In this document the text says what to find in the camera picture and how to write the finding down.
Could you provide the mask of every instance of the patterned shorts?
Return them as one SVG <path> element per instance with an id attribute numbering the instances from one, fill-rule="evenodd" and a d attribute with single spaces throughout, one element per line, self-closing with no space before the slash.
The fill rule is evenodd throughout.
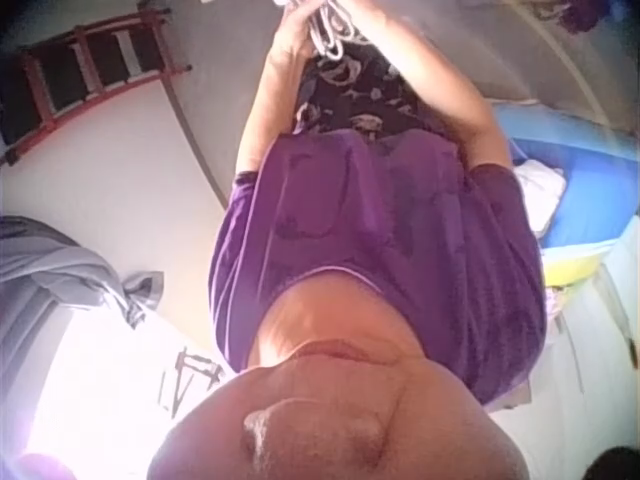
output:
<path id="1" fill-rule="evenodd" d="M 370 140 L 409 129 L 446 136 L 398 72 L 373 46 L 346 45 L 340 62 L 318 57 L 305 70 L 295 133 L 343 128 Z"/>

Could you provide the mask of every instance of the white cord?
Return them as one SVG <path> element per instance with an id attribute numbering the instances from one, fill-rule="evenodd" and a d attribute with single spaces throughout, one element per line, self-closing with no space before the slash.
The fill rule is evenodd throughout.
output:
<path id="1" fill-rule="evenodd" d="M 274 0 L 281 7 L 288 3 L 300 5 L 305 0 Z M 310 35 L 318 53 L 333 61 L 344 55 L 344 42 L 366 43 L 351 21 L 351 17 L 336 0 L 326 0 L 309 19 Z"/>

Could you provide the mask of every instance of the purple shirt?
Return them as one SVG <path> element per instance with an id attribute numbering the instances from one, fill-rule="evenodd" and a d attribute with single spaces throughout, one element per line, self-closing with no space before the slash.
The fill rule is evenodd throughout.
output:
<path id="1" fill-rule="evenodd" d="M 229 365 L 246 368 L 281 293 L 333 269 L 375 288 L 483 404 L 521 383 L 544 344 L 539 250 L 515 176 L 465 172 L 429 132 L 282 136 L 259 175 L 238 176 L 210 282 Z"/>

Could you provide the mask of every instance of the gray curtain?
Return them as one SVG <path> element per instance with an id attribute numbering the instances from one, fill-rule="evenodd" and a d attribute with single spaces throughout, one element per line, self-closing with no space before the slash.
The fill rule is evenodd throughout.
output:
<path id="1" fill-rule="evenodd" d="M 161 272 L 120 282 L 99 255 L 41 222 L 0 218 L 0 401 L 50 313 L 60 305 L 108 308 L 135 328 L 155 309 Z"/>

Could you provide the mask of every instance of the white cloth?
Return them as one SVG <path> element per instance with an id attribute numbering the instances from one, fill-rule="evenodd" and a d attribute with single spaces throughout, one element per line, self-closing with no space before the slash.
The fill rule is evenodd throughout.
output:
<path id="1" fill-rule="evenodd" d="M 554 170 L 532 159 L 516 167 L 515 174 L 524 194 L 529 226 L 536 238 L 541 238 L 560 204 L 567 181 L 561 170 Z"/>

